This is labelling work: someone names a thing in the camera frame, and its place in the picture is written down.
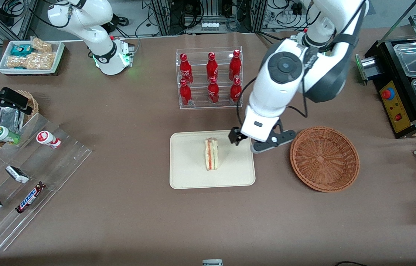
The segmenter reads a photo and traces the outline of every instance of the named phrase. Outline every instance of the table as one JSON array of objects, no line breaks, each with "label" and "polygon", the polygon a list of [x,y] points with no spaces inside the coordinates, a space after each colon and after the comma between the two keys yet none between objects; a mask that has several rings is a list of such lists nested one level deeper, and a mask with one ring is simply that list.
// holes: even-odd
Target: table
[{"label": "table", "polygon": [[[367,51],[386,29],[363,30]],[[0,265],[416,265],[416,139],[395,140],[377,92],[351,58],[345,89],[284,128],[330,126],[355,144],[361,170],[347,190],[311,190],[294,174],[289,147],[254,155],[250,187],[174,190],[169,141],[176,132],[226,130],[234,109],[180,110],[177,48],[242,45],[254,77],[268,43],[254,34],[143,39],[134,67],[105,76],[83,42],[68,42],[58,77],[7,77],[41,114],[94,150],[66,185],[0,252]],[[301,108],[297,95],[293,106]]]}]

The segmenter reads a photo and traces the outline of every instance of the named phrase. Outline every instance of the yogurt bottle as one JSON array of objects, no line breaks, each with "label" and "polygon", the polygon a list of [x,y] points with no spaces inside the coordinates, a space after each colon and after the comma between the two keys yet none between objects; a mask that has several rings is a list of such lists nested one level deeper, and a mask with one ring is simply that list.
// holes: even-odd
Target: yogurt bottle
[{"label": "yogurt bottle", "polygon": [[11,142],[13,145],[17,145],[20,140],[20,135],[9,131],[9,129],[4,126],[0,126],[0,141]]},{"label": "yogurt bottle", "polygon": [[47,130],[43,130],[39,132],[35,138],[38,143],[47,145],[53,149],[59,148],[62,144],[62,141],[56,136],[52,135],[52,133],[48,132]]}]

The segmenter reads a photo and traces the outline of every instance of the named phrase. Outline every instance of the wicker basket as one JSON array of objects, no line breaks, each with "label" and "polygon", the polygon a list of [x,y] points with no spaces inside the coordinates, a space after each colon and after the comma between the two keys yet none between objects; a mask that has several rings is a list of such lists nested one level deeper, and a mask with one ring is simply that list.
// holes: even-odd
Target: wicker basket
[{"label": "wicker basket", "polygon": [[321,192],[338,192],[356,180],[359,155],[345,135],[316,126],[297,135],[290,148],[290,162],[298,177]]},{"label": "wicker basket", "polygon": [[[27,104],[32,107],[32,113],[29,116],[25,116],[24,117],[24,124],[27,123],[27,121],[29,121],[36,113],[39,113],[39,104],[36,102],[36,100],[34,99],[34,97],[32,97],[32,95],[27,92],[27,91],[16,91],[21,95],[26,96],[26,98],[29,99],[29,101],[27,101]],[[0,148],[4,145],[4,142],[0,142]]]}]

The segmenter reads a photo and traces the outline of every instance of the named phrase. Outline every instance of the coca-cola bottle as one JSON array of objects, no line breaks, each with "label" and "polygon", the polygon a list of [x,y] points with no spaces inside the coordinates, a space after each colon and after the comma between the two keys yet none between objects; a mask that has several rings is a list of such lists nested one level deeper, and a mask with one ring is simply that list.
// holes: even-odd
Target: coca-cola bottle
[{"label": "coca-cola bottle", "polygon": [[218,79],[215,76],[211,76],[208,85],[208,101],[212,104],[218,103],[219,100],[219,87],[216,83]]},{"label": "coca-cola bottle", "polygon": [[184,106],[191,106],[193,104],[193,100],[191,99],[191,90],[185,79],[180,81],[180,97]]},{"label": "coca-cola bottle", "polygon": [[208,64],[207,64],[207,78],[209,81],[210,77],[218,78],[218,63],[215,60],[215,53],[208,53]]},{"label": "coca-cola bottle", "polygon": [[241,72],[241,59],[239,56],[241,55],[241,51],[234,50],[233,52],[233,58],[231,59],[231,62],[229,63],[229,80],[232,81],[235,77],[239,77],[239,74]]},{"label": "coca-cola bottle", "polygon": [[193,83],[193,73],[191,72],[191,65],[188,62],[187,54],[180,54],[180,74],[183,79],[186,79],[190,84]]},{"label": "coca-cola bottle", "polygon": [[231,104],[236,104],[237,101],[239,100],[239,97],[241,96],[241,79],[236,77],[233,80],[233,86],[231,86],[231,93],[230,93],[230,97],[229,97],[229,102]]}]

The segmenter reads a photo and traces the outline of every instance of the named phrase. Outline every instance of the clear acrylic shelf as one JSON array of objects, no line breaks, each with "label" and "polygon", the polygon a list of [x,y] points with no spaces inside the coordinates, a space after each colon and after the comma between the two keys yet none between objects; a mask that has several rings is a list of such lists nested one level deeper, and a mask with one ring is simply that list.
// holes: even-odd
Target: clear acrylic shelf
[{"label": "clear acrylic shelf", "polygon": [[[37,143],[35,138],[41,130],[60,138],[61,146],[52,149]],[[0,250],[6,250],[12,244],[91,153],[91,150],[40,114],[35,115],[18,133],[21,135],[18,145],[5,144],[0,149],[0,201],[3,204],[0,208]],[[20,168],[30,180],[25,184],[14,180],[5,170],[8,165]],[[39,181],[47,187],[19,214],[15,208]]]},{"label": "clear acrylic shelf", "polygon": [[[241,51],[240,59],[242,60],[242,47],[216,47],[216,48],[193,48],[193,49],[177,49],[175,56],[175,70],[177,74],[177,91],[179,96],[180,109],[193,108],[235,108],[236,104],[231,104],[229,101],[231,86],[233,81],[229,80],[229,63],[233,57],[233,51],[238,49]],[[214,52],[216,55],[216,62],[218,63],[218,86],[219,86],[219,101],[216,104],[211,104],[208,101],[208,79],[206,65],[208,63],[208,53]],[[188,62],[191,64],[193,72],[193,83],[190,84],[191,97],[193,104],[191,106],[184,106],[180,97],[180,54],[186,54]],[[240,79],[241,86],[242,68],[241,65]],[[239,99],[239,106],[242,106],[242,97]]]}]

